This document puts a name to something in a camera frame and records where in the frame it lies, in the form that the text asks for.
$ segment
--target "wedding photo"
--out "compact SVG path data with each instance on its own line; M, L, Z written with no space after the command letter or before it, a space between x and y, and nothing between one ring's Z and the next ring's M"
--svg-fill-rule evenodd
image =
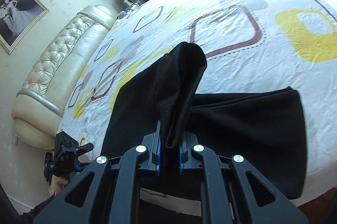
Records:
M24 34L49 10L39 0L0 1L0 43L10 54Z

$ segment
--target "wall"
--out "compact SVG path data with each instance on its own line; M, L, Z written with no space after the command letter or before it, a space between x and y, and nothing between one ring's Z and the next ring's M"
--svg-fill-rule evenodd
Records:
M19 140L12 144L11 108L35 61L58 32L87 5L102 4L114 14L125 6L122 0L40 0L50 12L23 37L11 55L0 46L0 182L10 198L34 207L49 197L43 177L46 150Z

